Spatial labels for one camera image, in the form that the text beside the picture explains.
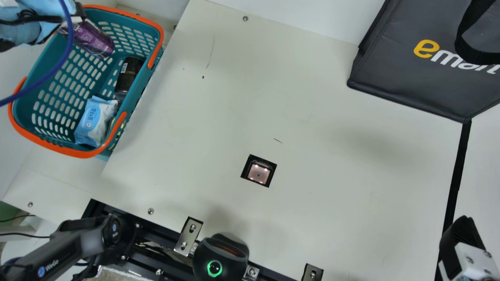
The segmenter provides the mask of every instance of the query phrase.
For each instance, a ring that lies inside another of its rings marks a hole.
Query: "dark bottle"
[[[137,74],[141,70],[144,64],[144,60],[138,57],[127,57],[121,66],[120,74],[116,80],[116,86],[114,87],[114,96],[121,104],[125,100],[125,96],[132,87]]]

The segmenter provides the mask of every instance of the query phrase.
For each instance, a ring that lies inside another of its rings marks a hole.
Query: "black pole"
[[[466,161],[467,145],[469,143],[469,135],[471,134],[472,121],[462,125],[462,132],[460,134],[460,141],[458,142],[458,151],[456,152],[455,167],[453,168],[453,175],[451,176],[451,184],[449,187],[448,203],[446,205],[446,212],[444,213],[444,224],[442,233],[452,226],[455,217],[455,208],[457,207],[457,198],[459,196],[460,183],[462,182],[462,174],[464,172],[464,164]],[[436,273],[434,281],[443,281],[439,272],[439,267],[436,266]]]

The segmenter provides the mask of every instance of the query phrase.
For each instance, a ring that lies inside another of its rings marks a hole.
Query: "emart logo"
[[[440,50],[440,46],[438,43],[428,39],[420,41],[413,49],[413,53],[418,57],[424,59],[431,58],[430,60],[432,62],[437,62],[439,61],[439,59],[441,59],[439,63],[444,66],[451,62],[449,66],[451,66],[452,68],[458,67],[462,70],[482,71],[486,70],[489,67],[489,69],[486,70],[486,73],[497,74],[497,70],[500,69],[500,64],[478,65],[464,62],[464,60],[458,54],[452,53],[447,50]]]

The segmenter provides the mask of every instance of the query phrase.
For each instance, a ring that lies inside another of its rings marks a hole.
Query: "bag handle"
[[[471,28],[497,0],[471,0],[458,26],[455,39],[456,53],[466,62],[475,65],[500,64],[500,52],[485,52],[471,47],[464,39],[464,33]]]

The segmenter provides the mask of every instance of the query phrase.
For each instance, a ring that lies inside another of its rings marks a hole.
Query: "black tote bag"
[[[386,0],[347,85],[467,123],[500,103],[500,2]]]

